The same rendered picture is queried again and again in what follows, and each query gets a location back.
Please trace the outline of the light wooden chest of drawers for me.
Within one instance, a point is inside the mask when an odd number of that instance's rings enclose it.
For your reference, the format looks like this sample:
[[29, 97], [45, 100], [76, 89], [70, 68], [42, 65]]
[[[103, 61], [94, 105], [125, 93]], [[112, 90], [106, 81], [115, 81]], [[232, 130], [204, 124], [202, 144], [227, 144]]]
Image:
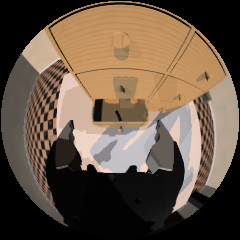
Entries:
[[[94, 8], [94, 7], [99, 7], [99, 6], [106, 6], [106, 5], [134, 5], [134, 6], [141, 6], [141, 7], [145, 7], [145, 8], [150, 8], [159, 12], [162, 12], [166, 15], [169, 15], [171, 17], [173, 17], [174, 19], [180, 21], [181, 23], [183, 23], [184, 25], [186, 25], [188, 28], [190, 28], [182, 46], [180, 47], [178, 53], [176, 54], [175, 58], [173, 59], [172, 63], [170, 64], [169, 68], [167, 69], [167, 71], [162, 71], [162, 70], [158, 70], [158, 69], [153, 69], [153, 68], [148, 68], [148, 67], [141, 67], [141, 66], [131, 66], [131, 65], [109, 65], [109, 66], [99, 66], [99, 67], [92, 67], [92, 68], [87, 68], [87, 69], [82, 69], [82, 70], [78, 70], [78, 71], [73, 71], [72, 67], [70, 66], [70, 64], [68, 63], [67, 59], [65, 58], [64, 54], [62, 53], [59, 45], [57, 44], [50, 28], [53, 27], [54, 25], [56, 25], [57, 23], [59, 23], [60, 21], [64, 20], [65, 18], [74, 15], [78, 12], [90, 9], [90, 8]], [[70, 71], [70, 73], [72, 74], [72, 76], [75, 78], [75, 80], [77, 81], [77, 83], [80, 85], [80, 87], [83, 89], [83, 91], [86, 93], [86, 95], [90, 98], [90, 100], [93, 102], [93, 99], [110, 99], [110, 98], [130, 98], [130, 99], [147, 99], [147, 102], [149, 100], [160, 100], [160, 99], [151, 99], [151, 97], [154, 95], [154, 93], [157, 91], [157, 89], [160, 87], [160, 85], [163, 83], [163, 81], [165, 80], [165, 78], [170, 75], [176, 78], [179, 78], [181, 80], [184, 80], [198, 88], [200, 88], [201, 90], [204, 91], [204, 93], [206, 93], [207, 91], [209, 91], [210, 89], [212, 89], [214, 86], [216, 86], [218, 83], [220, 83], [223, 79], [225, 79], [228, 75], [226, 72], [226, 69], [219, 57], [219, 55], [217, 54], [216, 50], [214, 49], [214, 47], [211, 45], [211, 43], [207, 40], [207, 38], [199, 31], [197, 30], [193, 25], [191, 25], [190, 23], [188, 23], [186, 20], [182, 19], [181, 17], [156, 6], [153, 5], [149, 5], [149, 4], [145, 4], [145, 3], [140, 3], [140, 2], [132, 2], [132, 1], [108, 1], [108, 2], [100, 2], [100, 3], [95, 3], [95, 4], [91, 4], [91, 5], [87, 5], [78, 9], [75, 9], [61, 17], [59, 17], [58, 19], [54, 20], [52, 23], [50, 23], [49, 25], [47, 25], [44, 28], [49, 40], [51, 41], [53, 47], [55, 48], [56, 52], [58, 53], [58, 55], [60, 56], [61, 60], [63, 61], [63, 63], [65, 64], [65, 66], [67, 67], [67, 69]], [[202, 89], [201, 87], [199, 87], [198, 85], [192, 83], [189, 80], [186, 80], [180, 76], [174, 75], [172, 73], [170, 73], [170, 71], [173, 69], [173, 67], [175, 66], [175, 64], [177, 63], [177, 61], [179, 60], [179, 58], [181, 57], [182, 53], [184, 52], [184, 50], [186, 49], [188, 43], [190, 42], [194, 32], [208, 45], [208, 47], [211, 49], [211, 51], [213, 52], [213, 54], [215, 55], [215, 57], [217, 58], [217, 60], [219, 61], [224, 73], [225, 73], [225, 77], [220, 80], [218, 83], [216, 83], [214, 86], [212, 86], [210, 89], [208, 89], [207, 91], [205, 91], [204, 89]], [[83, 84], [81, 83], [81, 81], [79, 80], [79, 78], [77, 77], [77, 73], [81, 73], [81, 72], [86, 72], [86, 71], [91, 71], [91, 70], [97, 70], [97, 69], [107, 69], [107, 68], [133, 68], [133, 69], [143, 69], [143, 70], [149, 70], [149, 71], [154, 71], [154, 72], [159, 72], [159, 73], [163, 73], [163, 77], [161, 78], [161, 80], [159, 81], [159, 83], [157, 84], [157, 86], [155, 87], [155, 89], [153, 90], [153, 92], [150, 94], [150, 96], [148, 98], [132, 98], [132, 97], [108, 97], [108, 98], [92, 98], [89, 93], [87, 92], [87, 90], [85, 89], [85, 87], [83, 86]], [[204, 93], [202, 93], [201, 95], [203, 95]], [[199, 96], [201, 96], [199, 95]], [[199, 97], [198, 96], [198, 97]], [[198, 98], [196, 97], [196, 98]], [[195, 98], [195, 99], [196, 99]], [[193, 100], [195, 100], [193, 99]], [[191, 100], [191, 101], [193, 101]], [[191, 102], [190, 101], [190, 102]]]

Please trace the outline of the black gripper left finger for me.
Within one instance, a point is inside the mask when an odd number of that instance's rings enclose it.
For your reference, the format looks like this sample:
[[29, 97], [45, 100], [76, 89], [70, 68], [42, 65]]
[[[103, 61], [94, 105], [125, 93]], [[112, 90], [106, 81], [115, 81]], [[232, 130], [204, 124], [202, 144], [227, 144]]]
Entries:
[[82, 159], [74, 145], [74, 129], [73, 120], [70, 120], [53, 142], [46, 161], [46, 179], [55, 204], [60, 180], [70, 172], [82, 170]]

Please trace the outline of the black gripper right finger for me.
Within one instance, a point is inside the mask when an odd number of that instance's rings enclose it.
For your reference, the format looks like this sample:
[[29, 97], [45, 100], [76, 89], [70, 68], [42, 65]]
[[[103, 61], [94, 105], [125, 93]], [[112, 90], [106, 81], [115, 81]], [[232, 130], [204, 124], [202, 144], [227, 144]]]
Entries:
[[156, 143], [152, 145], [145, 161], [147, 173], [160, 177], [168, 185], [170, 208], [173, 208], [184, 181], [184, 162], [177, 142], [173, 140], [161, 120], [158, 120], [156, 130]]

